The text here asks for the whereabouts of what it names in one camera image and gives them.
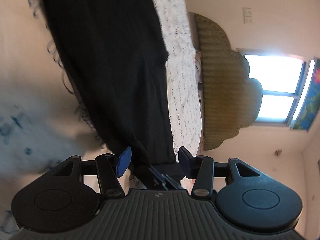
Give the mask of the black pants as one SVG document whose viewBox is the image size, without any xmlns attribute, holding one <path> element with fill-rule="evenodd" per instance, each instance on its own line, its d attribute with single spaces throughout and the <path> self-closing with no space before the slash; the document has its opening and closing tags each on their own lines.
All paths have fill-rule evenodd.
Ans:
<svg viewBox="0 0 320 240">
<path fill-rule="evenodd" d="M 89 118 L 114 154 L 131 147 L 131 172 L 180 181 L 169 120 L 168 59 L 152 0 L 42 0 L 49 30 Z"/>
</svg>

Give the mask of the olive padded headboard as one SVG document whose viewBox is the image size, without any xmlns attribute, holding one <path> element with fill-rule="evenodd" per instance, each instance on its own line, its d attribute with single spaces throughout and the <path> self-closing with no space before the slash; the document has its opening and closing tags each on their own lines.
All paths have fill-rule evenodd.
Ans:
<svg viewBox="0 0 320 240">
<path fill-rule="evenodd" d="M 210 151 L 255 122 L 263 88 L 258 80 L 249 78 L 249 62 L 231 48 L 217 23 L 199 14 L 195 22 L 203 78 L 203 149 Z"/>
</svg>

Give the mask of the white script-print bedspread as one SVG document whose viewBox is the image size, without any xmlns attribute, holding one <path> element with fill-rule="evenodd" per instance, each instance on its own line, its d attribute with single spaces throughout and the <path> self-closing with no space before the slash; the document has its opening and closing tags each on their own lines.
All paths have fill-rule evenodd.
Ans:
<svg viewBox="0 0 320 240">
<path fill-rule="evenodd" d="M 1 239 L 16 192 L 71 155 L 170 164 L 201 129 L 185 0 L 1 0 Z"/>
</svg>

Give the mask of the small black device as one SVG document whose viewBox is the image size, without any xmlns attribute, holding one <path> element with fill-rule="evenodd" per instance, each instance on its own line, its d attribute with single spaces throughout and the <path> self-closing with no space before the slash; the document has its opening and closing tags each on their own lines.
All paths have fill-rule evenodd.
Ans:
<svg viewBox="0 0 320 240">
<path fill-rule="evenodd" d="M 199 82 L 198 83 L 198 90 L 201 91 L 203 89 L 203 83 Z"/>
</svg>

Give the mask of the patterned pillow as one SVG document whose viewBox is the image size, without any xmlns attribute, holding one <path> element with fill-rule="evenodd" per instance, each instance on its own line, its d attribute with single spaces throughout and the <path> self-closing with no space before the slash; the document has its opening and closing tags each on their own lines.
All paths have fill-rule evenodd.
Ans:
<svg viewBox="0 0 320 240">
<path fill-rule="evenodd" d="M 197 50 L 195 54 L 195 68 L 196 68 L 196 79 L 198 82 L 201 82 L 201 74 L 202 74 L 201 57 L 202 57 L 201 52 Z"/>
</svg>

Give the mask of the blue floral curtain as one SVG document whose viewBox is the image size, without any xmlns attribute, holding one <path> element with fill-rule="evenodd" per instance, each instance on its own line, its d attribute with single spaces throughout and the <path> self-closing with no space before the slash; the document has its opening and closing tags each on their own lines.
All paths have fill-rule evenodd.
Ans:
<svg viewBox="0 0 320 240">
<path fill-rule="evenodd" d="M 290 123 L 294 130 L 308 131 L 319 111 L 319 58 L 310 61 L 307 80 Z"/>
</svg>

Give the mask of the window with grey frame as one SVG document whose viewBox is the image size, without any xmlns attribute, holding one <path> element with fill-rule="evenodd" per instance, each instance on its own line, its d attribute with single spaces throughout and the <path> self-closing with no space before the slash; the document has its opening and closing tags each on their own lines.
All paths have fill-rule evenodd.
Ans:
<svg viewBox="0 0 320 240">
<path fill-rule="evenodd" d="M 237 51 L 249 62 L 249 78 L 258 80 L 263 88 L 255 124 L 293 127 L 311 85 L 316 59 L 258 49 Z"/>
</svg>

